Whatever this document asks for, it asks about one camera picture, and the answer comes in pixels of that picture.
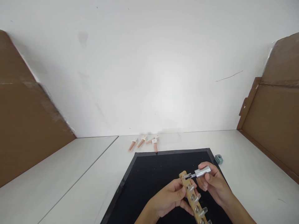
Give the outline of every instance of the green object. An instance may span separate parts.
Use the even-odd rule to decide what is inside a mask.
[[[221,155],[216,155],[215,160],[219,165],[223,163],[223,159]]]

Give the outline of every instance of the white wall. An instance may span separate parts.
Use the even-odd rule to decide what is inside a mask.
[[[5,0],[0,29],[77,137],[227,130],[271,43],[299,31],[298,11],[291,0]]]

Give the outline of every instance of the white table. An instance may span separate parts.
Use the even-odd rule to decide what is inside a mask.
[[[136,137],[118,137],[41,223],[100,223],[134,152],[153,151],[128,152]],[[229,186],[257,223],[298,223],[298,185],[238,131],[160,134],[159,151],[198,148],[223,156]]]
[[[75,139],[0,188],[0,223],[36,224],[117,136]]]

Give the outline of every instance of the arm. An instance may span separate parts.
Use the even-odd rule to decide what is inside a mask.
[[[195,188],[197,187],[193,180],[191,180],[191,183],[194,184]],[[181,180],[171,181],[148,201],[135,224],[155,224],[160,217],[165,216],[178,206],[193,215],[192,209],[183,200],[185,196],[186,188],[182,186]]]
[[[203,162],[198,165],[198,168],[202,169],[206,166],[210,167],[211,173],[206,173],[204,176],[196,179],[198,186],[203,191],[209,191],[233,224],[256,224],[239,200],[234,196],[216,166],[209,162]]]

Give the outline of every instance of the cardboard wall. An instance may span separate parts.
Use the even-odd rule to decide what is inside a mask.
[[[299,183],[299,33],[276,43],[259,80],[238,129]]]
[[[0,30],[0,187],[76,137]]]

